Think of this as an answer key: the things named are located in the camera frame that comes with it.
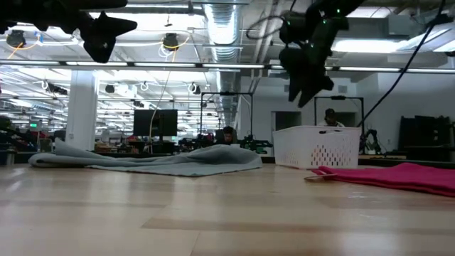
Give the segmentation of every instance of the yellow cable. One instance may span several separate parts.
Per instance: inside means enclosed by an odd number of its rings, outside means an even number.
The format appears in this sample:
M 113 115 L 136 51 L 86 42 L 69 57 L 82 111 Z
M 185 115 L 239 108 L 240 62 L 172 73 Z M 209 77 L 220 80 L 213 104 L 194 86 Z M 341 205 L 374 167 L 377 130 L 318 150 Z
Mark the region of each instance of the yellow cable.
M 17 49 L 17 50 L 29 50 L 29 49 L 32 49 L 33 47 L 35 47 L 35 46 L 38 44 L 39 41 L 40 41 L 40 37 L 37 37 L 36 42 L 35 42 L 32 46 L 25 47 L 25 48 L 19 48 L 19 49 Z
M 10 59 L 11 57 L 14 56 L 14 53 L 16 53 L 16 51 L 23 45 L 23 43 L 19 43 L 19 45 L 17 46 L 17 48 L 14 48 L 14 51 L 13 53 L 8 57 L 8 59 Z
M 175 48 L 179 48 L 179 47 L 181 47 L 181 46 L 184 46 L 184 45 L 186 44 L 186 42 L 188 42 L 188 40 L 190 40 L 190 37 L 187 37 L 186 40 L 185 40 L 185 42 L 181 43 L 181 44 L 178 45 L 178 46 L 167 46 L 167 45 L 165 45 L 164 43 L 163 43 L 163 46 L 164 46 L 165 48 L 175 49 Z
M 176 56 L 177 56 L 177 51 L 174 51 L 173 52 L 173 57 L 172 57 L 172 62 L 174 62 L 176 60 Z M 169 74 L 168 74 L 168 77 L 166 79 L 166 83 L 164 84 L 163 86 L 163 90 L 161 91 L 161 96 L 159 98 L 159 101 L 158 103 L 156 104 L 155 106 L 155 111 L 154 111 L 154 114 L 151 116 L 151 120 L 150 120 L 150 130 L 149 130 L 149 143 L 151 144 L 151 130 L 152 130 L 152 125 L 153 125 L 153 122 L 154 122 L 154 118 L 155 118 L 155 114 L 156 114 L 156 111 L 158 111 L 158 107 L 159 107 L 159 104 L 161 103 L 161 100 L 163 99 L 163 96 L 164 96 L 164 92 L 166 91 L 166 87 L 168 86 L 168 82 L 169 82 L 169 78 L 171 77 L 171 71 L 169 71 Z

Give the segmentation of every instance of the doorway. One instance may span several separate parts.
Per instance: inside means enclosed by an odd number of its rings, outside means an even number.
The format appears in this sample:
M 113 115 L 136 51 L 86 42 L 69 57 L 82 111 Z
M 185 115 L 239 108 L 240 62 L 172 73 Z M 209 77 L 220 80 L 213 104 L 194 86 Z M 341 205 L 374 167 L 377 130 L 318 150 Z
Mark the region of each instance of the doorway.
M 296 126 L 301 126 L 301 112 L 289 111 L 272 112 L 272 144 L 273 132 Z
M 344 124 L 345 127 L 356 127 L 357 125 L 354 112 L 337 112 L 336 121 Z

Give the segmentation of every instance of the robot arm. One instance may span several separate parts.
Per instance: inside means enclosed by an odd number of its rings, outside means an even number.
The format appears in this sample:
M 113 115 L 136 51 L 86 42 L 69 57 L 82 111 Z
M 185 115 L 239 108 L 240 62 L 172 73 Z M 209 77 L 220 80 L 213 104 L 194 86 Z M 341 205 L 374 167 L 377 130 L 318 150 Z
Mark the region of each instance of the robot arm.
M 0 34 L 18 22 L 32 23 L 41 31 L 47 31 L 49 26 L 58 26 L 65 33 L 72 33 L 79 28 L 85 50 L 94 61 L 106 63 L 114 49 L 116 37 L 136 29 L 137 23 L 108 17 L 103 11 L 100 17 L 92 18 L 83 10 L 112 9 L 126 5 L 127 0 L 1 0 Z
M 301 92 L 299 107 L 303 107 L 321 90 L 332 90 L 333 82 L 324 67 L 332 55 L 331 46 L 339 30 L 348 30 L 346 16 L 365 0 L 318 0 L 301 14 L 290 11 L 284 14 L 279 31 L 280 39 L 288 45 L 279 54 L 283 68 L 290 77 L 289 101 Z

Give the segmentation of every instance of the gray blanket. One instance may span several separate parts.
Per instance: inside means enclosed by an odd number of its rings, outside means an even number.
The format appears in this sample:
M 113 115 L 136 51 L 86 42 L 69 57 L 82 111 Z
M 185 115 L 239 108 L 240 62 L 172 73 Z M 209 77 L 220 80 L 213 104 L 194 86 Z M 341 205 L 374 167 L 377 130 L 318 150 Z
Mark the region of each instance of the gray blanket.
M 28 160 L 34 167 L 89 167 L 112 171 L 133 171 L 174 176 L 208 176 L 262 167 L 253 151 L 233 146 L 216 145 L 176 156 L 146 159 L 112 158 L 76 149 L 56 139 L 55 154 L 35 154 Z

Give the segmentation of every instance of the pillar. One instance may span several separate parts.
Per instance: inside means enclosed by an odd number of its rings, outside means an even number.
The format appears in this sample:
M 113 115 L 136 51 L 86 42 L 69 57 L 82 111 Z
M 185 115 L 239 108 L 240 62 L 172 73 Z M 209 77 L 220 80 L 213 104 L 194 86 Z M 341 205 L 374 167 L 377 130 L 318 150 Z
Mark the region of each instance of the pillar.
M 66 143 L 78 149 L 93 150 L 100 84 L 92 71 L 73 70 Z

